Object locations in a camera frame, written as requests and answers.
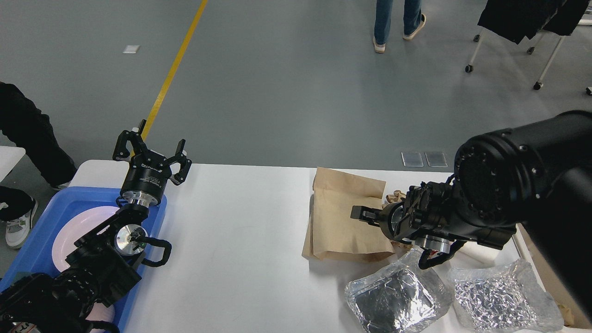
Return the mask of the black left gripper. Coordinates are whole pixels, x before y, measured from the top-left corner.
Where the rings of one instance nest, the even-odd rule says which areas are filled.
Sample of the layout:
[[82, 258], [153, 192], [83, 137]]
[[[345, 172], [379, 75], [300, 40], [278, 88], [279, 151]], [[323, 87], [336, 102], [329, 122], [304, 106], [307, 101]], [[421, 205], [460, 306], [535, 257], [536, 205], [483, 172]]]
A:
[[[186, 139], [180, 139], [174, 156], [154, 157], [142, 139], [146, 122], [146, 119], [142, 119], [136, 130], [121, 132], [116, 141], [113, 160], [130, 164], [120, 196], [129, 202], [137, 199], [144, 201], [144, 206], [157, 206], [163, 198], [167, 180], [170, 179], [175, 185], [184, 183], [192, 161], [184, 151]], [[171, 171], [173, 164], [179, 164], [177, 173]]]

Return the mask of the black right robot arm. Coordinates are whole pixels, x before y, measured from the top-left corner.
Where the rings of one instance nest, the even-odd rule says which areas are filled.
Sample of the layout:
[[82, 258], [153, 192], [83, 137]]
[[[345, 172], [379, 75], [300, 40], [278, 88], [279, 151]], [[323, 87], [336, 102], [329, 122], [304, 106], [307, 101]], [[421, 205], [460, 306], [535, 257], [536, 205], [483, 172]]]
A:
[[467, 140], [444, 183], [412, 186], [383, 209], [353, 206], [351, 218], [391, 241], [416, 244], [427, 269], [468, 242], [501, 250], [520, 224], [591, 316], [590, 111], [567, 111]]

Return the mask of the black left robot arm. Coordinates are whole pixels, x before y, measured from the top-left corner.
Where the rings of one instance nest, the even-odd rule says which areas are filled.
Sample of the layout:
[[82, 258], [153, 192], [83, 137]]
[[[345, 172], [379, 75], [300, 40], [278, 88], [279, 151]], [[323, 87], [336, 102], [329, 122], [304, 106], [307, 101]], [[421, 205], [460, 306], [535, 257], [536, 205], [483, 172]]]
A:
[[56, 277], [36, 272], [13, 282], [1, 293], [1, 331], [30, 324], [41, 333], [118, 333], [107, 321], [88, 320], [96, 303], [108, 307], [125, 297], [141, 276], [140, 265], [161, 267], [172, 251], [166, 240], [142, 227], [150, 207], [161, 203], [167, 181], [182, 184], [192, 161], [181, 139], [172, 157], [148, 149], [142, 139], [146, 120], [118, 137], [113, 160], [129, 163], [116, 199], [118, 210], [74, 242], [68, 268]]

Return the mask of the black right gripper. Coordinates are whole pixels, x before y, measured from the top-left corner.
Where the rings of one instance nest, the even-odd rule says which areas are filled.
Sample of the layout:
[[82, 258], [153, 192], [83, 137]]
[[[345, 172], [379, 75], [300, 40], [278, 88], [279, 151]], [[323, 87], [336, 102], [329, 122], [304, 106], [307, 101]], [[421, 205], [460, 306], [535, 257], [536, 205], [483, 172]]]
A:
[[367, 206], [353, 206], [350, 218], [371, 226], [380, 226], [383, 234], [391, 241], [409, 241], [409, 214], [410, 207], [404, 203], [391, 203], [383, 210]]

